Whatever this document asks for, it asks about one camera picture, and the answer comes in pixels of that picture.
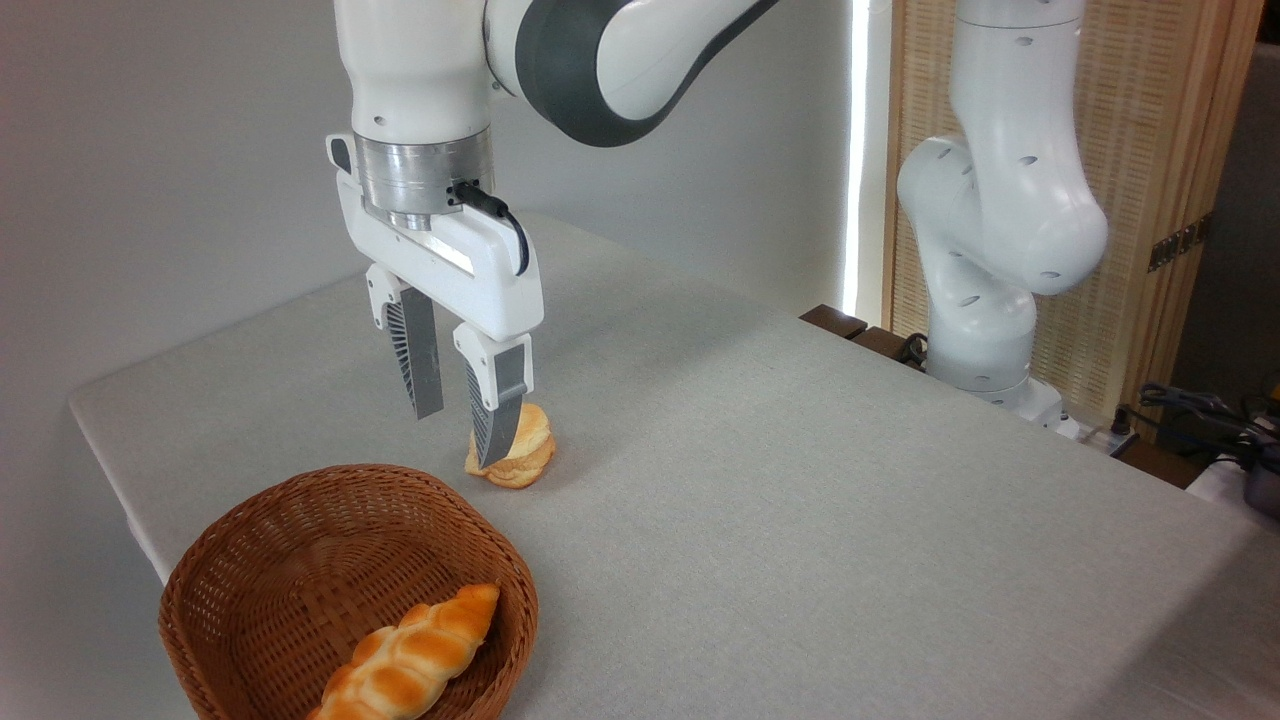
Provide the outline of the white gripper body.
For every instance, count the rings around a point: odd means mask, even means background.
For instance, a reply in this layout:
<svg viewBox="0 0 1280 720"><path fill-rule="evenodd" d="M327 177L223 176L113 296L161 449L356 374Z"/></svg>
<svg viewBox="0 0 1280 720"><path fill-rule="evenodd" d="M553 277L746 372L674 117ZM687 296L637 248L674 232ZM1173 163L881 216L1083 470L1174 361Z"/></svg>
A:
<svg viewBox="0 0 1280 720"><path fill-rule="evenodd" d="M476 133L444 143L381 143L329 135L346 227L371 263L494 341L544 318L536 255L484 197L492 143Z"/></svg>

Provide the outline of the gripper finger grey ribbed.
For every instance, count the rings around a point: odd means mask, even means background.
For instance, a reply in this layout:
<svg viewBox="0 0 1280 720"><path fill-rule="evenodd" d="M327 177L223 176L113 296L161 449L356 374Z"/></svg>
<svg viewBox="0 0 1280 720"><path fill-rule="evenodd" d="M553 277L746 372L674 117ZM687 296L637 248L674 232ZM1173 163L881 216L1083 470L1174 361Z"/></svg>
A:
<svg viewBox="0 0 1280 720"><path fill-rule="evenodd" d="M404 388L421 420L444 407L433 301L380 264L366 272L375 325L396 351Z"/></svg>
<svg viewBox="0 0 1280 720"><path fill-rule="evenodd" d="M534 388L532 340L494 341L467 322L453 338L466 364L477 465L488 468L508 456L524 396Z"/></svg>

